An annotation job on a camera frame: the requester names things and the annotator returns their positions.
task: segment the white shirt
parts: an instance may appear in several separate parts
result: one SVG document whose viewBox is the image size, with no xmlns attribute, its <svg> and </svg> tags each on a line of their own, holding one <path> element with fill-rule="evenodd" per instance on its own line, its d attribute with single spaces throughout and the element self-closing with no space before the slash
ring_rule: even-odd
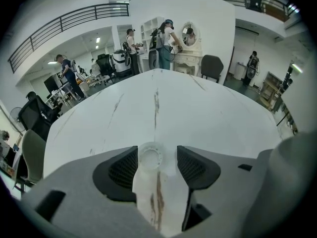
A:
<svg viewBox="0 0 317 238">
<path fill-rule="evenodd" d="M 127 43 L 129 45 L 129 48 L 131 49 L 130 54 L 136 54 L 137 51 L 135 50 L 135 47 L 132 46 L 134 44 L 134 38 L 132 36 L 127 37 Z"/>
<path fill-rule="evenodd" d="M 196 41 L 196 35 L 193 36 L 193 38 L 190 38 L 189 35 L 187 35 L 186 45 L 191 46 Z"/>
<path fill-rule="evenodd" d="M 164 33 L 162 33 L 162 32 L 159 33 L 159 37 L 162 40 L 162 42 L 163 42 L 163 39 L 164 39 L 164 42 L 163 42 L 164 46 L 168 46 L 168 41 L 170 39 L 170 34 L 171 33 L 174 33 L 174 30 L 171 29 L 170 27 L 166 27 L 164 29 Z"/>
</svg>

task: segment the white vanity table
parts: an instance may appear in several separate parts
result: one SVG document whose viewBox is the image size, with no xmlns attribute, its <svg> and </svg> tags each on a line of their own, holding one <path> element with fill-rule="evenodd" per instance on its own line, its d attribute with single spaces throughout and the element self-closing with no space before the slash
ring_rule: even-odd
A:
<svg viewBox="0 0 317 238">
<path fill-rule="evenodd" d="M 188 28 L 192 28 L 196 36 L 196 41 L 191 46 L 187 46 L 184 43 Z M 177 37 L 182 44 L 183 51 L 178 53 L 173 60 L 174 71 L 197 76 L 203 58 L 200 31 L 192 22 L 186 22 L 182 27 L 182 31 L 177 33 Z"/>
<path fill-rule="evenodd" d="M 193 28 L 196 35 L 196 41 L 191 46 L 187 46 L 183 41 L 188 27 Z M 183 51 L 178 52 L 177 47 L 173 46 L 173 50 L 175 50 L 176 55 L 174 55 L 173 52 L 171 53 L 171 59 L 173 61 L 171 62 L 170 70 L 197 76 L 203 58 L 199 30 L 192 22 L 186 22 L 182 27 L 182 31 L 177 32 L 176 35 L 182 44 Z M 146 54 L 138 55 L 138 65 L 141 73 L 150 70 L 148 52 L 149 50 L 147 50 Z"/>
</svg>

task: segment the vanity mirror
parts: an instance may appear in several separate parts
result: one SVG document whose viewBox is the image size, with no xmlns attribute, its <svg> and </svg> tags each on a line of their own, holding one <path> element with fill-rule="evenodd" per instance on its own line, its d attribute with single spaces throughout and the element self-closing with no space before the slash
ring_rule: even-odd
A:
<svg viewBox="0 0 317 238">
<path fill-rule="evenodd" d="M 187 22 L 182 27 L 182 41 L 185 46 L 194 46 L 199 39 L 199 32 L 195 25 L 191 22 Z"/>
</svg>

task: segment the white table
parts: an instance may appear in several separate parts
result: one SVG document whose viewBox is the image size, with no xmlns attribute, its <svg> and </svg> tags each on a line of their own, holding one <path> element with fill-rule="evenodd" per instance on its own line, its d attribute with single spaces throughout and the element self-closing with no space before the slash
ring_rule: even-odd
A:
<svg viewBox="0 0 317 238">
<path fill-rule="evenodd" d="M 65 86 L 67 86 L 67 85 L 69 85 L 68 82 L 67 82 L 66 84 L 62 85 L 61 87 L 59 87 L 59 88 L 57 89 L 57 91 L 54 92 L 54 93 L 45 101 L 45 103 L 51 106 L 51 103 L 49 102 L 49 100 L 50 100 L 51 98 L 53 98 L 55 95 L 58 95 L 58 94 L 62 91 L 62 89 L 63 89 Z M 70 93 L 71 96 L 74 98 L 74 100 L 77 100 L 76 97 L 75 97 L 75 95 L 74 95 L 71 91 L 68 91 L 67 93 Z M 68 104 L 67 104 L 66 101 L 65 101 L 65 95 L 64 95 L 64 96 L 61 95 L 61 100 L 65 103 L 66 106 L 68 106 Z"/>
<path fill-rule="evenodd" d="M 106 88 L 55 121 L 46 144 L 44 177 L 67 162 L 150 141 L 166 148 L 160 166 L 161 233 L 170 237 L 181 231 L 188 196 L 176 168 L 177 145 L 256 158 L 280 137 L 271 113 L 248 97 L 202 78 L 155 69 Z M 156 173 L 138 169 L 133 183 L 138 209 L 149 222 L 156 179 Z"/>
</svg>

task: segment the metal railing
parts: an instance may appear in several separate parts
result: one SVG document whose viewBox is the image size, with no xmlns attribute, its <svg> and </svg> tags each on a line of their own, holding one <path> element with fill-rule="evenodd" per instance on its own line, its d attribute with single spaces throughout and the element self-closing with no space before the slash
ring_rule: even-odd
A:
<svg viewBox="0 0 317 238">
<path fill-rule="evenodd" d="M 284 4 L 279 0 L 224 0 L 235 6 L 245 7 L 260 13 L 268 14 L 283 22 L 296 12 L 291 3 Z"/>
<path fill-rule="evenodd" d="M 42 44 L 74 26 L 107 17 L 129 16 L 129 4 L 97 4 L 66 13 L 42 26 L 28 37 L 10 56 L 8 62 L 13 73 Z"/>
</svg>

